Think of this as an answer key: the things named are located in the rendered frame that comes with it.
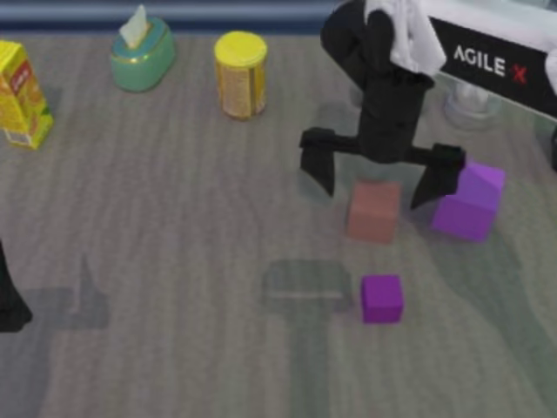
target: red x logo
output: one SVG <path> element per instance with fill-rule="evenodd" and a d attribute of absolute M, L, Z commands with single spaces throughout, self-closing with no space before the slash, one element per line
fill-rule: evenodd
<path fill-rule="evenodd" d="M 515 64 L 511 71 L 513 72 L 513 81 L 515 83 L 526 84 L 526 67 Z"/>

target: purple cube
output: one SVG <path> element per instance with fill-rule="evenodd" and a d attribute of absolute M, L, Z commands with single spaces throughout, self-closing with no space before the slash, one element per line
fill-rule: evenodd
<path fill-rule="evenodd" d="M 456 194 L 439 202 L 432 229 L 472 241 L 486 239 L 499 210 L 505 177 L 499 168 L 469 162 L 460 174 Z"/>
<path fill-rule="evenodd" d="M 360 293 L 366 324 L 389 324 L 402 318 L 404 296 L 399 276 L 365 276 Z"/>

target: yellow cup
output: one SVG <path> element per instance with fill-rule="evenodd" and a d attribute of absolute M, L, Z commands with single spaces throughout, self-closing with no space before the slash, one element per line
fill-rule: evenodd
<path fill-rule="evenodd" d="M 266 105 L 267 45 L 263 38 L 235 30 L 217 41 L 214 52 L 223 112 L 241 120 L 259 114 Z"/>

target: teal container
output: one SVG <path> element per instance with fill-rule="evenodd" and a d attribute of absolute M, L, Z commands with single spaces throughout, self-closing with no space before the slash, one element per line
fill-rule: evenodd
<path fill-rule="evenodd" d="M 148 22 L 151 27 L 137 48 L 128 48 L 122 35 L 118 35 L 112 45 L 112 76 L 114 82 L 127 91 L 140 92 L 153 88 L 176 57 L 168 25 L 158 17 L 149 17 Z"/>

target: small purple cube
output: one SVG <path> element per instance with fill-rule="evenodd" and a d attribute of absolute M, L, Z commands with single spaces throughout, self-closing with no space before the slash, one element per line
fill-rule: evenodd
<path fill-rule="evenodd" d="M 399 276 L 364 276 L 360 294 L 366 324 L 400 322 L 404 310 L 404 296 Z"/>
<path fill-rule="evenodd" d="M 439 202 L 432 229 L 471 241 L 486 239 L 497 217 L 505 177 L 498 168 L 469 162 L 456 194 Z"/>

